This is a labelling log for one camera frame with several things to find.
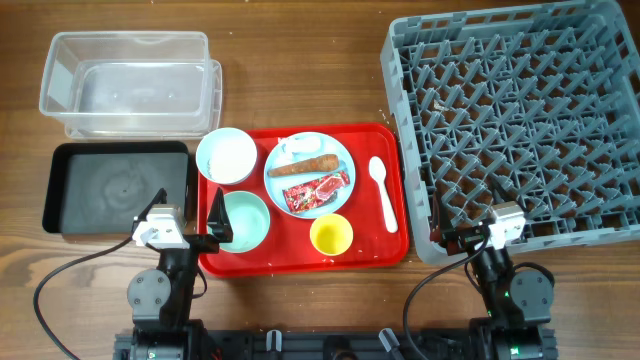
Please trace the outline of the light blue plate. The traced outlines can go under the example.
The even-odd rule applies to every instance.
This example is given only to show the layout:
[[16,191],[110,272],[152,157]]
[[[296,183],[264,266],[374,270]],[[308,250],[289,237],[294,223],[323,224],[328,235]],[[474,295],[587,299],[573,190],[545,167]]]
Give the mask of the light blue plate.
[[[322,141],[322,146],[318,151],[304,154],[298,153],[293,156],[287,156],[283,153],[282,146],[280,145],[280,141],[282,139],[288,137],[305,137],[312,135],[318,136]],[[268,175],[268,171],[270,169],[326,154],[335,154],[340,160],[340,166],[332,172],[313,172],[283,177],[271,177]],[[284,200],[284,196],[282,194],[282,191],[284,189],[338,171],[345,171],[349,175],[351,183],[346,188],[342,188],[337,192],[337,198],[334,201],[322,207],[300,214],[293,214],[288,210],[288,207]],[[356,164],[351,152],[347,149],[345,144],[332,135],[314,131],[298,132],[293,135],[276,136],[275,144],[267,151],[266,158],[263,161],[262,177],[267,196],[278,210],[282,211],[286,215],[307,220],[313,220],[325,214],[334,213],[341,207],[343,207],[347,203],[347,201],[350,200],[352,193],[354,192],[357,180]]]

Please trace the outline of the white bowl with rice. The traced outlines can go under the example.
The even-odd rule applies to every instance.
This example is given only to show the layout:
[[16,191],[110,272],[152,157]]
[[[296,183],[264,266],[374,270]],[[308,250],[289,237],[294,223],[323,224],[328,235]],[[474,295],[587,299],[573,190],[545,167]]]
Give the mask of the white bowl with rice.
[[218,128],[205,135],[195,155],[196,166],[207,180],[235,185],[246,180],[257,163],[253,138],[238,128]]

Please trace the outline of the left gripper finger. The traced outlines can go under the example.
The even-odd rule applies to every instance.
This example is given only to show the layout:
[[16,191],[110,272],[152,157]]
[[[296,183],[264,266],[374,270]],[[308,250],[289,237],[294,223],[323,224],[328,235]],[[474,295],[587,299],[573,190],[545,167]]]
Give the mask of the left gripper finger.
[[164,188],[160,188],[150,203],[143,209],[141,213],[134,217],[135,221],[145,220],[148,213],[152,209],[154,205],[166,204],[167,203],[167,192]]
[[226,210],[224,192],[221,188],[216,190],[206,224],[208,234],[216,243],[231,243],[233,241],[233,229]]

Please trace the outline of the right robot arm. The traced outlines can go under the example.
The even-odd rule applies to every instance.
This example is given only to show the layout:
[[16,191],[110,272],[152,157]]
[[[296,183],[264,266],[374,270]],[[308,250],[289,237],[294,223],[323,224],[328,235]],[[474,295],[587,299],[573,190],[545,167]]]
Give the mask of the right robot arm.
[[494,179],[489,215],[470,228],[456,228],[446,214],[442,196],[434,194],[439,245],[450,255],[471,259],[465,273],[481,295],[485,318],[474,318],[459,334],[442,332],[435,352],[448,359],[551,360],[559,356],[551,321],[555,278],[543,266],[515,264],[507,245],[523,235],[525,210]]

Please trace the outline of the yellow plastic cup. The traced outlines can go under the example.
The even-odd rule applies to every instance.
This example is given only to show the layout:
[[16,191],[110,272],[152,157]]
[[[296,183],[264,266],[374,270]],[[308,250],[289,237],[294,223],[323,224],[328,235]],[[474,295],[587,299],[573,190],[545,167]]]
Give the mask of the yellow plastic cup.
[[313,247],[326,256],[345,253],[354,238],[351,223],[342,215],[326,214],[318,217],[311,225],[310,240]]

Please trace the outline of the carrot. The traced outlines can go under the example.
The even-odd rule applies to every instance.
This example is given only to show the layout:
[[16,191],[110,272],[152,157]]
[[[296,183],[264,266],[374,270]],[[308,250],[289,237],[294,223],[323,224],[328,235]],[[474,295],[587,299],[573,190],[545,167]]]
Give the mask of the carrot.
[[283,177],[313,172],[332,172],[339,166],[340,160],[337,155],[326,154],[270,169],[268,175],[271,177]]

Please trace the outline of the white plastic spoon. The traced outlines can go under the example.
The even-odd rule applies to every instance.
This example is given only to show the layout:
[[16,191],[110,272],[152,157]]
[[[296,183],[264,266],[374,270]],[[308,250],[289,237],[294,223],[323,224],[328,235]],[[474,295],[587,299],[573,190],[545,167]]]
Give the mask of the white plastic spoon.
[[378,186],[386,230],[389,233],[395,233],[398,231],[398,223],[385,185],[386,167],[378,156],[373,156],[369,161],[368,169],[370,177]]

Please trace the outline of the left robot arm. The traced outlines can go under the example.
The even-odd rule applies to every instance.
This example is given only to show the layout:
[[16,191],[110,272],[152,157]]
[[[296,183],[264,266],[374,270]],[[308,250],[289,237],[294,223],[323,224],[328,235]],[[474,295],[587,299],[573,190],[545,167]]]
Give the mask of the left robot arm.
[[216,254],[230,243],[233,230],[224,194],[218,190],[210,207],[209,233],[184,233],[186,220],[180,207],[167,203],[160,189],[134,218],[132,239],[159,253],[156,268],[138,273],[127,289],[132,308],[133,333],[114,343],[115,359],[220,359],[221,348],[200,320],[190,318],[195,279],[202,276],[199,256]]

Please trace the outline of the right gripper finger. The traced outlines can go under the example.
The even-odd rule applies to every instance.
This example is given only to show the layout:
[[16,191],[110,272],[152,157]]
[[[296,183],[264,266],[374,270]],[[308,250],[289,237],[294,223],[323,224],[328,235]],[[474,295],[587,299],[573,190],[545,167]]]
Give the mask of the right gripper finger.
[[515,199],[501,186],[494,176],[488,178],[488,187],[494,204],[514,202]]
[[450,230],[450,220],[447,211],[442,204],[438,190],[436,190],[433,195],[431,230],[432,234],[430,238],[432,242],[436,242],[438,244],[447,243],[447,234]]

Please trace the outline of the red snack wrapper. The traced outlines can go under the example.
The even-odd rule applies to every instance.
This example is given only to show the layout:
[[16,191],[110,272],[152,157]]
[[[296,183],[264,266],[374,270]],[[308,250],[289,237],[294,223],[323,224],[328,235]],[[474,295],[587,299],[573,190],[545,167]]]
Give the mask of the red snack wrapper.
[[338,171],[286,188],[282,194],[288,210],[300,214],[331,203],[337,198],[337,192],[350,183],[349,175]]

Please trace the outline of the mint green bowl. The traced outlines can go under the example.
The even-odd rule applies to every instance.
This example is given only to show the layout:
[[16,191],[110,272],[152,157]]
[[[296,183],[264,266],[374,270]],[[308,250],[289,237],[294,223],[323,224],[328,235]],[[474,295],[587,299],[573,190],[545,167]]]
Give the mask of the mint green bowl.
[[269,209],[264,201],[247,191],[227,193],[224,201],[233,240],[221,243],[220,248],[234,254],[247,253],[257,248],[266,238],[271,224]]

